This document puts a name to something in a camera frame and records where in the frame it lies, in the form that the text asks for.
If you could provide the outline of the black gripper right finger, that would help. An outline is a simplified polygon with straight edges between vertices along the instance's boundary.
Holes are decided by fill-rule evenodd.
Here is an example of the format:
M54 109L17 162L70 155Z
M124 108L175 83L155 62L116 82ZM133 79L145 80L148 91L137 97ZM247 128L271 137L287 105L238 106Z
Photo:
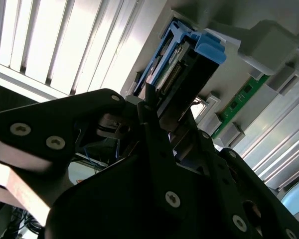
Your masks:
M211 239L299 239L299 222L233 150L217 151L211 137L188 132L190 163L207 182L202 234Z

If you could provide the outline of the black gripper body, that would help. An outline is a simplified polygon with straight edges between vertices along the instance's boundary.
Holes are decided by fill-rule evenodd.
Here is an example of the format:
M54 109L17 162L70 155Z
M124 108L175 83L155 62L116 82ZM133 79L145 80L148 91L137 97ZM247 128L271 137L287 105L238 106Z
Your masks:
M299 239L299 224L272 210L247 216L226 162L208 160L210 174L181 166L158 200L148 165L132 157L64 192L45 226L47 239Z

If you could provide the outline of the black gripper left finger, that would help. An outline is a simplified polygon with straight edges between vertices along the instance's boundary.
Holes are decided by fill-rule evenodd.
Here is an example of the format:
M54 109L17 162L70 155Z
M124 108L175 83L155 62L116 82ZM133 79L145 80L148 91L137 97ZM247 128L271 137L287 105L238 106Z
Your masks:
M118 162L136 157L148 165L158 200L171 185L163 174L175 176L177 166L168 136L148 102L133 104L109 89L0 112L0 186L36 219L47 219L74 187L68 177L72 157L103 138L124 143Z

